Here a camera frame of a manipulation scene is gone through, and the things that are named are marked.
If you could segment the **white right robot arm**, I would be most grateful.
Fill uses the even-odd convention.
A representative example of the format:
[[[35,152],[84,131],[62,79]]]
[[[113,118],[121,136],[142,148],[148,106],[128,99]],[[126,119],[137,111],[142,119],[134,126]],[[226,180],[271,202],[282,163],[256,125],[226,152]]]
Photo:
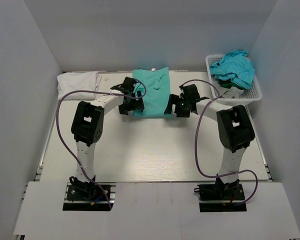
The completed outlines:
[[[180,89],[180,95],[169,96],[164,114],[175,113],[178,118],[188,118],[191,113],[199,115],[194,137],[195,164],[202,176],[215,179],[216,195],[226,200],[239,186],[243,155],[255,139],[255,131],[247,110],[243,105],[228,106],[218,103],[216,98],[201,97],[195,84],[181,85]],[[198,138],[204,116],[217,122],[218,136],[223,146],[222,162],[216,175],[203,173],[199,165]]]

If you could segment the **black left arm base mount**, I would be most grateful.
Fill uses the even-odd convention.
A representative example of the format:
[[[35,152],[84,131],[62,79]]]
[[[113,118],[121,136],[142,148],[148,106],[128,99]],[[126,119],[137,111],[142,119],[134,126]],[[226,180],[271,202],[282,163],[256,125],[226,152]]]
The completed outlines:
[[[65,190],[63,211],[79,211],[79,212],[109,212],[115,203],[116,185],[101,184],[107,198],[99,187],[93,186],[90,193],[86,193],[72,186],[69,182]]]

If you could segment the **folded white t-shirt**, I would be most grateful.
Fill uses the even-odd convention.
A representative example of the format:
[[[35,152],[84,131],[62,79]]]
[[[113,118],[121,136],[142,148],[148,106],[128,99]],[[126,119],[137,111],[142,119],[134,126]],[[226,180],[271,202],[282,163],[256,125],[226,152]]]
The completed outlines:
[[[73,91],[98,91],[102,76],[97,71],[66,72],[57,76],[58,100]]]

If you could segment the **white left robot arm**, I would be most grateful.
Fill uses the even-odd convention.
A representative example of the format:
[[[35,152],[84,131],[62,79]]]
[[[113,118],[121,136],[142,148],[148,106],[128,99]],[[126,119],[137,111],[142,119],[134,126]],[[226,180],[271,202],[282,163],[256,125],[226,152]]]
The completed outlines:
[[[123,83],[111,87],[109,94],[104,94],[93,102],[81,101],[77,105],[71,126],[77,148],[77,168],[70,183],[86,200],[93,198],[96,193],[94,154],[96,143],[103,134],[105,115],[115,108],[119,109],[121,115],[136,110],[143,111],[144,94],[136,90],[141,84],[135,78],[126,77]]]

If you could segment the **white plastic laundry basket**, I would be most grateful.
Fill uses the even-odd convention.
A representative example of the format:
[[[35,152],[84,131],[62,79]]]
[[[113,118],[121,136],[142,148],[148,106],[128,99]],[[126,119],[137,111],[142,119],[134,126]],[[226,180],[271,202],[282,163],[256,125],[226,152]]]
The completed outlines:
[[[212,97],[228,106],[249,105],[260,101],[262,92],[252,62],[242,51],[235,54],[214,54],[205,58]]]

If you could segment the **teal green t-shirt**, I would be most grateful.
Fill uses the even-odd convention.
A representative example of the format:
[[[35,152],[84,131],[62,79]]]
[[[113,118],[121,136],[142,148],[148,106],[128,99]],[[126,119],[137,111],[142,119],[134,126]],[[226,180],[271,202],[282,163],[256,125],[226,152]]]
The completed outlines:
[[[167,117],[164,112],[171,94],[169,68],[164,67],[155,71],[135,69],[132,71],[132,76],[143,83],[137,84],[135,90],[141,91],[144,95],[142,98],[144,110],[135,110],[133,116],[136,118]]]

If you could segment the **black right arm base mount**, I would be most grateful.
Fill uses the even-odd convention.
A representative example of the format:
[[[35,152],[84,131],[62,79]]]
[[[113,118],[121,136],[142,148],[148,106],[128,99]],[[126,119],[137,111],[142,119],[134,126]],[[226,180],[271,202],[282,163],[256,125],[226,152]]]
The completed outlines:
[[[199,184],[194,188],[198,196],[199,211],[201,213],[225,213],[225,212],[246,212],[244,190],[241,184],[236,189],[231,189],[221,195],[215,184]]]

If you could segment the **dark green garment in basket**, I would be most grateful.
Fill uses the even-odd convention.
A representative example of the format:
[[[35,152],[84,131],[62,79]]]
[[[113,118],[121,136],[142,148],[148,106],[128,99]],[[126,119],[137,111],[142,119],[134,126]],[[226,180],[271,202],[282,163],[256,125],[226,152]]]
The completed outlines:
[[[235,82],[231,82],[231,80],[220,80],[218,83],[220,84],[220,86],[222,88],[226,88],[226,89],[230,89],[232,87],[235,87],[238,89],[240,88],[239,85],[237,85]]]

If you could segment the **aluminium table edge rail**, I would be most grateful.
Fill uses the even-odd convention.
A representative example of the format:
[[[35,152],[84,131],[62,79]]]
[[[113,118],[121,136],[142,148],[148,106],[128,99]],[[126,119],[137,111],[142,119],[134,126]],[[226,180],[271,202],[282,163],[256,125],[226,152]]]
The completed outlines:
[[[170,72],[174,73],[207,73],[207,70],[169,70]],[[99,74],[132,74],[132,70],[121,70],[121,71],[105,71],[105,70],[99,70]]]

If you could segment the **grey white crumpled garment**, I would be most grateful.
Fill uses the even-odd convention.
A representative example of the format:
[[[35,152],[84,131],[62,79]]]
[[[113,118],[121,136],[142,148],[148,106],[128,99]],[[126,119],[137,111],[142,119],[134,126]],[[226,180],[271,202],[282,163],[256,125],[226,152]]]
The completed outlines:
[[[219,83],[214,85],[219,92],[220,98],[223,99],[238,99],[243,93],[243,89],[239,89],[236,86],[231,86],[230,88],[222,87]]]

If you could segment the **light blue crumpled t-shirt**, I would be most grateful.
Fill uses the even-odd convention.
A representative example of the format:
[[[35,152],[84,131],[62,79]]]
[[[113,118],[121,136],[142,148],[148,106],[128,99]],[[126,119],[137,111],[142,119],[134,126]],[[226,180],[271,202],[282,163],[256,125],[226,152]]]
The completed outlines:
[[[231,80],[240,86],[241,90],[249,90],[252,87],[255,75],[248,52],[238,49],[226,53],[221,60],[214,62],[209,70],[217,82]]]

